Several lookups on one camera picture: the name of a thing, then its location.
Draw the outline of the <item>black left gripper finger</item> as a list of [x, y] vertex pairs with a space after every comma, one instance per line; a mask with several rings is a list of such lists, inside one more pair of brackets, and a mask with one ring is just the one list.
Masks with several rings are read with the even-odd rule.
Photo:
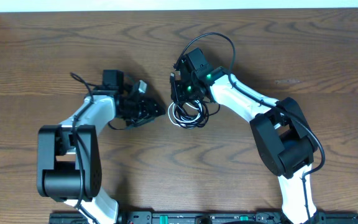
[[158, 117], [157, 114], [146, 114], [144, 116], [140, 116], [134, 120], [134, 127], [139, 127], [150, 123], [154, 121], [156, 117]]
[[148, 102], [148, 110], [153, 117], [163, 116], [166, 113], [165, 108], [158, 104], [156, 101]]

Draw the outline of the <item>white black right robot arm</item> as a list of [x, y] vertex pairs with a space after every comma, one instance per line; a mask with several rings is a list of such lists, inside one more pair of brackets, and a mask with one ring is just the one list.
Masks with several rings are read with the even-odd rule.
[[262, 162], [278, 177], [283, 214], [292, 223], [311, 223], [316, 207], [309, 175], [318, 145], [299, 104], [249, 88], [228, 69], [214, 68], [199, 48], [182, 53], [173, 67], [180, 74], [170, 78], [176, 123], [194, 121], [182, 108], [187, 103], [199, 111], [196, 118], [207, 117], [205, 99], [238, 114], [249, 123]]

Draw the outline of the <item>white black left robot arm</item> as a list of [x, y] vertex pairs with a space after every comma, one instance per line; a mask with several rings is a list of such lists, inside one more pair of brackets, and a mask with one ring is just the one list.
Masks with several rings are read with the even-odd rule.
[[51, 213], [50, 223], [127, 223], [119, 204], [102, 188], [98, 136], [116, 118], [136, 128], [165, 114], [157, 100], [146, 96], [143, 80], [126, 84], [120, 70], [104, 70], [101, 84], [84, 84], [83, 104], [66, 120], [38, 131], [37, 190], [43, 197], [76, 209]]

